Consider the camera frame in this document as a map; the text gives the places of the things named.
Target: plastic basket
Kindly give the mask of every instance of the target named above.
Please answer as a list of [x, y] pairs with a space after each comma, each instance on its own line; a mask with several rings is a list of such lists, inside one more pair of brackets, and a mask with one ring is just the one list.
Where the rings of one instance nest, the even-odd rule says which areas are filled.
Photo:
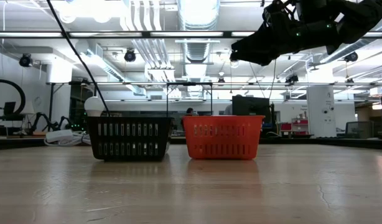
[[96, 159], [162, 160], [169, 148], [173, 118], [87, 117]]
[[187, 116], [185, 138], [194, 159], [254, 159], [264, 116]]

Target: ventilation duct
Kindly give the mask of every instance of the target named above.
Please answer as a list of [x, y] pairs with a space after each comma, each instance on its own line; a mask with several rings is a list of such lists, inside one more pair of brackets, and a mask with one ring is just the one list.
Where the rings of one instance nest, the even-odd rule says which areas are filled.
[[[382, 32], [382, 26], [375, 29], [374, 31]], [[325, 58], [320, 60], [320, 63], [330, 63], [330, 62], [333, 62], [335, 60], [338, 60], [342, 57], [345, 57], [346, 55], [353, 53], [354, 51], [356, 51], [356, 50], [358, 50], [364, 46], [367, 46], [368, 44], [370, 44], [374, 41], [376, 41], [376, 39], [360, 39], [357, 42], [355, 42], [354, 44], [347, 45], [346, 47], [335, 51], [331, 55], [327, 55]]]
[[[179, 8], [179, 24], [182, 30], [215, 30], [220, 8], [220, 0], [177, 0]], [[185, 65], [185, 72], [191, 78], [202, 78], [206, 74], [207, 66], [205, 62], [209, 56], [209, 43], [185, 43], [183, 44], [184, 58], [187, 63], [197, 63]], [[191, 96], [198, 96], [201, 93], [189, 91]]]

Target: ceiling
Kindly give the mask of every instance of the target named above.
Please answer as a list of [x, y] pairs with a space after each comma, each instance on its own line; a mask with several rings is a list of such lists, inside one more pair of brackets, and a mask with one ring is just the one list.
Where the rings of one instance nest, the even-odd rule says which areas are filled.
[[[24, 31], [24, 30], [40, 30], [51, 31], [59, 30], [55, 20], [51, 17], [49, 9], [37, 9], [35, 4], [30, 1], [0, 1], [0, 30], [10, 31]], [[47, 7], [45, 1], [35, 1], [40, 4], [42, 8]], [[53, 1], [56, 8], [60, 4], [64, 4], [65, 1]], [[177, 11], [174, 10], [176, 0], [160, 0], [160, 19], [163, 30], [178, 30], [178, 18]], [[248, 0], [221, 0], [220, 12], [218, 16], [217, 30], [257, 30], [262, 23], [261, 14], [263, 9], [260, 7], [260, 1], [248, 1]], [[109, 11], [112, 18], [106, 23], [98, 23], [92, 17], [77, 18], [76, 21], [70, 24], [64, 24], [65, 28], [70, 31], [96, 31], [96, 30], [120, 30], [123, 31], [119, 24], [119, 17], [121, 15], [121, 1], [110, 0], [105, 2], [105, 11]], [[267, 67], [261, 67], [256, 64], [249, 64], [247, 62], [240, 62], [238, 68], [230, 68], [230, 63], [226, 59], [228, 52], [231, 49], [231, 44], [236, 42], [237, 39], [218, 39], [220, 43], [213, 44], [210, 51], [209, 65], [207, 66], [207, 80], [216, 82], [219, 77], [219, 72], [224, 72], [226, 82], [255, 82], [258, 79], [259, 82], [271, 83], [274, 79], [275, 82], [284, 81], [284, 78], [292, 73], [296, 73], [299, 76], [300, 82], [306, 82], [305, 80], [305, 60], [312, 56], [319, 56], [326, 53], [325, 48], [317, 48], [312, 50], [306, 50], [299, 52], [295, 55], [283, 55], [277, 59], [276, 62], [272, 62]], [[134, 47], [130, 39], [91, 39], [90, 45], [99, 44], [104, 50], [104, 58], [109, 60], [118, 70], [120, 70], [125, 77], [138, 82], [144, 82], [145, 76], [145, 62], [139, 56], [135, 62], [124, 61], [124, 53], [127, 48]], [[182, 48], [180, 44], [176, 44], [174, 39], [166, 39], [165, 45], [169, 54], [170, 61], [175, 69], [175, 78], [182, 78], [184, 76], [184, 59], [182, 56]], [[21, 54], [22, 49], [37, 49], [37, 47], [49, 47], [56, 52], [62, 54], [66, 60], [73, 62], [74, 71], [73, 76], [87, 77], [85, 70], [77, 62], [76, 56], [71, 51], [70, 47], [66, 43], [65, 39], [7, 39], [5, 40], [5, 48], [12, 50], [15, 54]], [[333, 68], [333, 75], [335, 81], [344, 82], [346, 75], [363, 75], [365, 72], [372, 71], [382, 66], [382, 39], [376, 40], [371, 44], [357, 50], [359, 60], [354, 63], [348, 63], [347, 69], [345, 62], [335, 61], [331, 63]], [[45, 60], [50, 60], [51, 55], [37, 54], [37, 60], [42, 63]], [[102, 71], [98, 66], [89, 64], [94, 76], [106, 77], [107, 74]], [[355, 78], [358, 81], [355, 82], [375, 82], [382, 80], [382, 69], [378, 72], [365, 76], [361, 79]]]

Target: table surface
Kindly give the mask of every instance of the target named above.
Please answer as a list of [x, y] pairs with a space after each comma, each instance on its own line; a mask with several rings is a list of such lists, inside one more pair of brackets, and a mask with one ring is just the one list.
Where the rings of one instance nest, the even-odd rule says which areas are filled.
[[382, 151], [262, 145], [253, 161], [0, 151], [0, 223], [382, 223]]

